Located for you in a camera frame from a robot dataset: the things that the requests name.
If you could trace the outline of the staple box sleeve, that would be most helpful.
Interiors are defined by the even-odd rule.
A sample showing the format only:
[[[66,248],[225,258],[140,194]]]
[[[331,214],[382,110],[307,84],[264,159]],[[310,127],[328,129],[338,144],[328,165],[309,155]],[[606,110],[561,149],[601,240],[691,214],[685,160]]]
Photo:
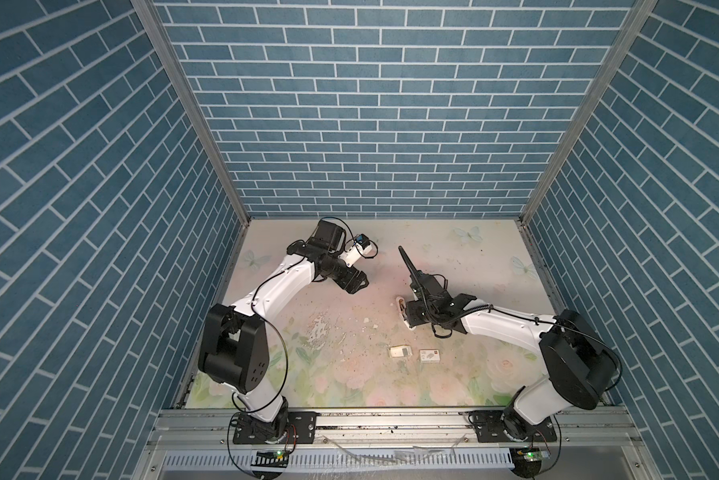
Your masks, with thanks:
[[[419,361],[425,364],[439,363],[441,362],[441,354],[437,349],[422,349],[419,352]]]

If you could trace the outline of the staple box tray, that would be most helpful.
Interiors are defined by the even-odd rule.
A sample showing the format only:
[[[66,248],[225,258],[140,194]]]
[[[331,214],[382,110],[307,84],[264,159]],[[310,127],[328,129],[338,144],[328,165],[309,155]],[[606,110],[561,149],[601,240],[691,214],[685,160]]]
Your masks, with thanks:
[[[413,355],[413,349],[409,345],[397,345],[389,348],[389,357],[393,359],[408,358]]]

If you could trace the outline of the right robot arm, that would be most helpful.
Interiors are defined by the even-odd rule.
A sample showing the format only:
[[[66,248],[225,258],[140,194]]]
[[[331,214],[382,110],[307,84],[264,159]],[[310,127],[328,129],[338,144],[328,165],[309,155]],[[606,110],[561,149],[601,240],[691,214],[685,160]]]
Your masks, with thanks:
[[[415,329],[433,333],[471,334],[521,347],[543,361],[541,378],[523,386],[501,414],[505,433],[527,439],[551,416],[569,407],[593,410],[599,398],[617,384],[621,360],[581,314],[531,315],[499,308],[469,294],[453,296],[437,275],[411,270],[413,300],[403,304],[401,318]]]

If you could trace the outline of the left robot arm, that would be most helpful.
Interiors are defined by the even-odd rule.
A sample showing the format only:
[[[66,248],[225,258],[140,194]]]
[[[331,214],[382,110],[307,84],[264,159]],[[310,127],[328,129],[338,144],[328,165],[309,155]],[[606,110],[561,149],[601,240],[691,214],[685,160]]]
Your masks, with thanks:
[[[369,285],[356,267],[379,253],[365,234],[354,235],[346,222],[328,217],[306,240],[296,240],[277,269],[247,296],[230,305],[214,305],[205,320],[198,369],[213,382],[230,388],[251,420],[280,426],[287,420],[283,389],[267,380],[270,364],[268,331],[283,339],[273,320],[304,288],[318,278],[332,280],[355,294]]]

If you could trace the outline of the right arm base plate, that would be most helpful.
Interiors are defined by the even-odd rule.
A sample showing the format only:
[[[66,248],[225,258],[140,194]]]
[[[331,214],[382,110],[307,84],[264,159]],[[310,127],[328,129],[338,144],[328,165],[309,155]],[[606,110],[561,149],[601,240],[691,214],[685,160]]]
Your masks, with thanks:
[[[473,410],[465,414],[465,420],[475,431],[479,443],[530,442],[551,443],[557,441],[557,428],[551,418],[539,425],[531,425],[517,414],[503,410]]]

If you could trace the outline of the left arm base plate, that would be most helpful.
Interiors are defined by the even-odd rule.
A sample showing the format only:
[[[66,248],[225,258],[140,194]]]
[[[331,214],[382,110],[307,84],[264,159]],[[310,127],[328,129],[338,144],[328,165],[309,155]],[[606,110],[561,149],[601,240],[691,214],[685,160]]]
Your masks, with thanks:
[[[279,444],[287,435],[297,445],[313,444],[317,419],[315,411],[289,411],[287,416],[279,414],[272,422],[239,413],[232,422],[230,436],[235,445]]]

